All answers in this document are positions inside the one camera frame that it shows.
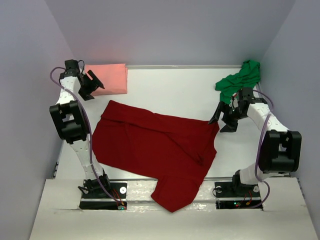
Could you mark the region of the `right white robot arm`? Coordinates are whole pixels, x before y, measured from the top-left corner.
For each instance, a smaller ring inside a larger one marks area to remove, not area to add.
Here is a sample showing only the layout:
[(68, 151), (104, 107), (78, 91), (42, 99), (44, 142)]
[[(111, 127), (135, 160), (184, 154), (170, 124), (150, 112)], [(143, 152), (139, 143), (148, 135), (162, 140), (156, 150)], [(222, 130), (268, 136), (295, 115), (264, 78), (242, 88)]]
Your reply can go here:
[(235, 172), (227, 188), (235, 196), (242, 196), (261, 181), (276, 176), (296, 172), (299, 168), (302, 135), (289, 130), (272, 113), (263, 98), (243, 98), (237, 106), (220, 101), (209, 123), (224, 122), (222, 133), (234, 133), (238, 121), (251, 119), (260, 130), (255, 162), (247, 168)]

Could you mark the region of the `red t shirt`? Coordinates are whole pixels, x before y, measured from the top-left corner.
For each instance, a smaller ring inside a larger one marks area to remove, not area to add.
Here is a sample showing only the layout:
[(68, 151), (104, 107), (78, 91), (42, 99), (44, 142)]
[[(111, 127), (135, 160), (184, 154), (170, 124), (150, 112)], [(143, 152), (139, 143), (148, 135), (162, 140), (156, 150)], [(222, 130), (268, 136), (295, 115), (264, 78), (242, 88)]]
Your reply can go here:
[(93, 133), (101, 164), (155, 178), (151, 198), (169, 212), (191, 204), (214, 158), (217, 123), (153, 113), (111, 100)]

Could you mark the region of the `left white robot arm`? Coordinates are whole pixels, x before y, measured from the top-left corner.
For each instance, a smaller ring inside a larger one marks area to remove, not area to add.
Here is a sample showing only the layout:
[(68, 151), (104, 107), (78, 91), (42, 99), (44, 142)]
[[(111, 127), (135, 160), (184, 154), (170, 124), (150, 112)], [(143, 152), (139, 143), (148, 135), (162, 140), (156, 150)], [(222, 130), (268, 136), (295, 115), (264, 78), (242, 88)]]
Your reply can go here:
[(85, 173), (84, 187), (79, 187), (85, 194), (97, 195), (101, 198), (110, 194), (111, 184), (104, 168), (94, 159), (93, 134), (89, 117), (74, 93), (78, 77), (83, 74), (75, 69), (55, 67), (50, 72), (50, 79), (61, 88), (59, 99), (49, 107), (49, 112), (59, 137), (73, 149)]

